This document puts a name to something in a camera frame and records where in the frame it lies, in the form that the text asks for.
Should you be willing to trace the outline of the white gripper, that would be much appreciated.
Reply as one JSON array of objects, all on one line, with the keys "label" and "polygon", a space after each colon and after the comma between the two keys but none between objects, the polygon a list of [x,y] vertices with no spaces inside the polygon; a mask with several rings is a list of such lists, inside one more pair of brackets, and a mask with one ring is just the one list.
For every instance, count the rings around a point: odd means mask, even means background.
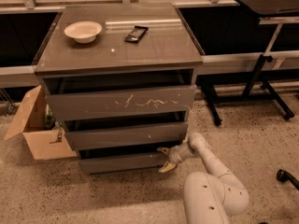
[{"label": "white gripper", "polygon": [[168,155],[170,160],[167,161],[164,166],[159,169],[159,172],[161,174],[174,170],[177,167],[177,164],[180,164],[187,159],[195,156],[194,150],[187,143],[183,143],[171,148],[158,147],[157,151],[162,152],[164,155]]}]

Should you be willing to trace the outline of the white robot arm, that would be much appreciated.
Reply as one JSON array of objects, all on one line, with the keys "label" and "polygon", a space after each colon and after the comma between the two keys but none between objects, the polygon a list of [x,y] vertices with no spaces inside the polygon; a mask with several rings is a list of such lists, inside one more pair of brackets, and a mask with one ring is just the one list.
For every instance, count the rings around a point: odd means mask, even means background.
[{"label": "white robot arm", "polygon": [[203,135],[192,133],[187,143],[159,147],[167,161],[159,170],[170,172],[190,158],[200,158],[206,172],[194,172],[183,184],[187,224],[230,224],[228,216],[242,214],[249,206],[249,193],[242,182],[212,152]]}]

